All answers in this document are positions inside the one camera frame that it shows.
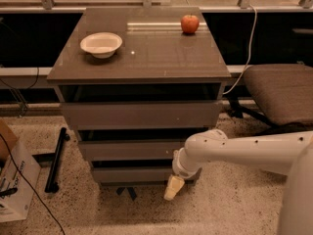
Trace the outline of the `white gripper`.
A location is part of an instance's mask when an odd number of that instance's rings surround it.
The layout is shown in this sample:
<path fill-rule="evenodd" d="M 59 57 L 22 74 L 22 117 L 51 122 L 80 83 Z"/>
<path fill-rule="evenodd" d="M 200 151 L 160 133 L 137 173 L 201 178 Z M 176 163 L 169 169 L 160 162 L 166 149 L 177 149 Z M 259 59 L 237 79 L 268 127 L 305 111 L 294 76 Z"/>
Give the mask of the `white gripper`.
<path fill-rule="evenodd" d="M 164 199 L 167 201 L 175 198 L 185 184 L 184 179 L 193 177 L 200 169 L 200 164 L 191 160 L 187 156 L 185 149 L 181 148 L 174 151 L 172 169 L 175 175 L 169 177 L 164 192 Z"/>

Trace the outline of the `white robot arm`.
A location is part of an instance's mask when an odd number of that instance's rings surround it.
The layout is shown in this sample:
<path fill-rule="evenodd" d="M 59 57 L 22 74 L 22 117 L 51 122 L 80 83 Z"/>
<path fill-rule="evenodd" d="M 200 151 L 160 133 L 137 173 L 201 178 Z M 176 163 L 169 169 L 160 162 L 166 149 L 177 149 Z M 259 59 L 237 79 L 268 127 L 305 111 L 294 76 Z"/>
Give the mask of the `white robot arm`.
<path fill-rule="evenodd" d="M 164 198 L 174 199 L 185 180 L 206 162 L 250 165 L 287 180 L 277 235 L 313 235 L 313 132 L 228 138 L 219 129 L 190 136 L 174 152 Z"/>

